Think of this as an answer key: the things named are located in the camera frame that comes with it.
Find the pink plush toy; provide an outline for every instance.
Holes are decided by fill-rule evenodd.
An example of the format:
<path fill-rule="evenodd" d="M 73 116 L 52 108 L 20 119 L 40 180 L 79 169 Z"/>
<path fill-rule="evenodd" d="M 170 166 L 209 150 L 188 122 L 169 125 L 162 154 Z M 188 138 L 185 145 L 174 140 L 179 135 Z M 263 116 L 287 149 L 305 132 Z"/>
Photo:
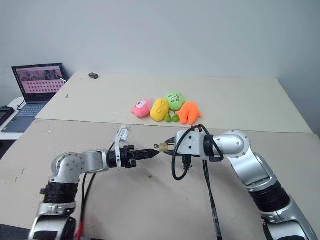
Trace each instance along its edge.
<path fill-rule="evenodd" d="M 139 101 L 134 108 L 131 109 L 131 112 L 136 115 L 138 118 L 147 116 L 150 113 L 149 106 L 151 105 L 150 99 L 145 99 Z"/>

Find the black cable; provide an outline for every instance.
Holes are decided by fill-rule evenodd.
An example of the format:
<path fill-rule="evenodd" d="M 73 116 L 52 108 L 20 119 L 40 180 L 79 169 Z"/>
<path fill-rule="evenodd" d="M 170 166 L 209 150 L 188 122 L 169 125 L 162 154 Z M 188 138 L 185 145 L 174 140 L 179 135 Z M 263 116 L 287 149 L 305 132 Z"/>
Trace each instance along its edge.
<path fill-rule="evenodd" d="M 175 180 L 177 181 L 180 181 L 182 180 L 186 175 L 187 175 L 187 172 L 188 172 L 188 169 L 184 169 L 184 172 L 181 176 L 177 177 L 176 175 L 176 155 L 177 155 L 177 152 L 178 152 L 178 149 L 182 143 L 182 141 L 185 139 L 185 137 L 188 135 L 188 133 L 190 133 L 193 129 L 196 129 L 198 128 L 198 126 L 192 126 L 190 127 L 187 131 L 185 131 L 185 133 L 182 135 L 182 137 L 179 139 L 178 143 L 176 144 L 175 148 L 174 148 L 174 152 L 173 152 L 173 155 L 172 155 L 172 162 L 171 162 L 171 170 L 172 170 L 172 176 Z"/>
<path fill-rule="evenodd" d="M 188 172 L 188 169 L 186 168 L 186 169 L 184 169 L 184 172 L 180 177 L 177 177 L 177 175 L 176 175 L 176 155 L 177 155 L 178 149 L 179 149 L 182 141 L 184 140 L 184 138 L 188 135 L 188 133 L 190 133 L 192 130 L 194 130 L 196 128 L 199 128 L 200 130 L 201 129 L 204 130 L 205 134 L 209 137 L 210 142 L 213 144 L 213 146 L 215 147 L 215 149 L 219 153 L 220 160 L 222 161 L 224 159 L 223 153 L 219 149 L 219 147 L 216 144 L 214 138 L 210 135 L 210 133 L 206 129 L 206 127 L 203 126 L 202 124 L 199 124 L 199 125 L 196 125 L 196 126 L 192 126 L 187 131 L 185 131 L 185 133 L 179 139 L 178 143 L 175 146 L 173 155 L 172 155 L 172 163 L 171 163 L 172 176 L 177 181 L 182 180 L 187 175 L 187 172 Z M 212 190 L 211 190 L 211 184 L 210 184 L 210 177 L 209 177 L 209 169 L 208 169 L 207 160 L 203 160 L 202 163 L 203 163 L 204 178 L 205 178 L 206 185 L 207 185 L 208 191 L 209 191 L 209 198 L 210 198 L 210 203 L 211 203 L 211 210 L 212 210 L 213 223 L 214 223 L 214 228 L 215 228 L 215 233 L 216 233 L 216 239 L 217 240 L 223 240 L 222 234 L 221 234 L 221 229 L 220 229 L 220 224 L 219 224 L 219 219 L 218 219 L 217 208 L 216 208 L 216 204 L 215 204 L 215 199 L 214 199 L 214 196 L 213 196 Z"/>
<path fill-rule="evenodd" d="M 187 131 L 185 131 L 185 133 L 182 135 L 182 137 L 179 139 L 178 143 L 176 144 L 175 148 L 174 148 L 174 152 L 172 155 L 172 162 L 171 162 L 171 170 L 172 170 L 172 176 L 175 180 L 180 181 L 182 180 L 188 172 L 188 169 L 184 169 L 184 172 L 181 176 L 177 177 L 176 175 L 176 155 L 178 153 L 178 149 L 182 143 L 182 141 L 185 139 L 185 137 L 188 135 L 188 133 L 190 133 L 192 130 L 199 128 L 199 129 L 203 129 L 205 134 L 209 137 L 209 140 L 211 141 L 211 143 L 213 144 L 213 146 L 215 147 L 215 149 L 218 151 L 221 161 L 224 159 L 224 155 L 222 154 L 222 152 L 220 151 L 218 145 L 216 144 L 216 142 L 214 141 L 213 137 L 210 135 L 209 131 L 206 129 L 205 126 L 203 126 L 202 124 L 199 125 L 195 125 L 190 127 Z"/>
<path fill-rule="evenodd" d="M 108 154 L 108 152 L 113 148 L 113 146 L 115 145 L 115 142 L 112 143 L 112 145 L 110 146 L 109 150 L 106 152 L 106 154 Z M 82 202 L 81 202 L 81 213 L 80 213 L 80 220 L 83 221 L 85 219 L 85 213 L 86 213 L 86 206 L 87 206 L 87 201 L 88 201 L 88 197 L 89 197 L 89 193 L 91 190 L 91 186 L 95 180 L 96 177 L 96 173 L 94 173 L 90 179 L 88 188 L 86 190 L 85 193 L 85 183 L 86 183 L 86 178 L 87 178 L 87 173 L 84 175 L 83 180 L 82 180 Z"/>
<path fill-rule="evenodd" d="M 20 103 L 20 105 L 17 106 L 17 110 L 18 110 L 18 111 L 21 110 L 21 109 L 19 109 L 19 108 L 20 108 L 20 106 L 21 106 L 24 102 L 25 102 L 25 99 L 23 99 L 22 103 Z"/>
<path fill-rule="evenodd" d="M 220 229 L 220 224 L 219 224 L 219 219 L 218 219 L 217 208 L 216 208 L 215 199 L 212 194 L 211 185 L 210 185 L 210 177 L 209 177 L 209 169 L 208 169 L 207 160 L 202 160 L 202 164 L 203 164 L 204 178 L 205 178 L 206 185 L 208 186 L 208 191 L 209 191 L 209 198 L 210 198 L 210 203 L 211 203 L 211 210 L 212 210 L 212 217 L 213 217 L 216 239 L 222 240 L 222 234 L 221 234 L 221 229 Z"/>

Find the plush toy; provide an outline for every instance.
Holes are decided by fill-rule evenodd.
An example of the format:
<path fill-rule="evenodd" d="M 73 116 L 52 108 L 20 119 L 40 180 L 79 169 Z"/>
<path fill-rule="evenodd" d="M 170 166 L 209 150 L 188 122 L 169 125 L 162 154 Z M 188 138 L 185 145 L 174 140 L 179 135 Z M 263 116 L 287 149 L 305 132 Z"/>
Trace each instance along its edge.
<path fill-rule="evenodd" d="M 172 117 L 172 121 L 174 121 L 175 123 L 176 122 L 179 122 L 179 116 L 177 115 L 177 114 L 175 114 L 175 115 L 173 115 L 173 117 Z"/>
<path fill-rule="evenodd" d="M 181 109 L 183 104 L 185 104 L 186 100 L 182 96 L 181 93 L 171 92 L 169 93 L 165 99 L 169 103 L 170 110 L 172 111 L 178 111 Z"/>
<path fill-rule="evenodd" d="M 164 98 L 158 98 L 157 100 L 155 100 L 151 108 L 150 117 L 153 120 L 160 122 L 165 118 L 165 116 L 168 113 L 169 113 L 168 101 L 165 100 Z"/>
<path fill-rule="evenodd" d="M 150 99 L 145 99 L 142 101 L 139 101 L 134 108 L 131 109 L 131 112 L 136 115 L 138 118 L 143 118 L 147 116 L 150 112 L 149 107 L 150 107 L 151 100 Z"/>
<path fill-rule="evenodd" d="M 167 123 L 170 123 L 172 121 L 172 117 L 169 113 L 167 113 L 164 117 L 164 120 L 167 122 Z"/>
<path fill-rule="evenodd" d="M 197 118 L 202 116 L 197 104 L 193 101 L 187 101 L 176 114 L 178 114 L 182 124 L 186 124 L 188 120 L 190 125 L 194 124 Z"/>

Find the laptop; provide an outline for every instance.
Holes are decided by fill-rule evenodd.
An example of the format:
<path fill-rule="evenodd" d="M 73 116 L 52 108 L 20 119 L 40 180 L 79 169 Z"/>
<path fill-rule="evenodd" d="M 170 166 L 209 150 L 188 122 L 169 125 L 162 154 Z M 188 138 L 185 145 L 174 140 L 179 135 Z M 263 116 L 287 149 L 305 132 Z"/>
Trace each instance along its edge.
<path fill-rule="evenodd" d="M 68 79 L 62 63 L 13 66 L 12 70 L 26 105 L 2 132 L 24 133 Z"/>

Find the yellow plush toy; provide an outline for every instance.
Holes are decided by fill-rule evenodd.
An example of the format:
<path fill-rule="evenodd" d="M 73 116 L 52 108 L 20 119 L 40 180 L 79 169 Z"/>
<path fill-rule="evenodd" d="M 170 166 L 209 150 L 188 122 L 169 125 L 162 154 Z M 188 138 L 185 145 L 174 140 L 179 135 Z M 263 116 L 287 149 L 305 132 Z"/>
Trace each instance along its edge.
<path fill-rule="evenodd" d="M 150 117 L 160 122 L 163 119 L 165 119 L 165 116 L 169 113 L 169 103 L 164 98 L 158 98 L 155 100 L 151 111 L 150 111 Z"/>

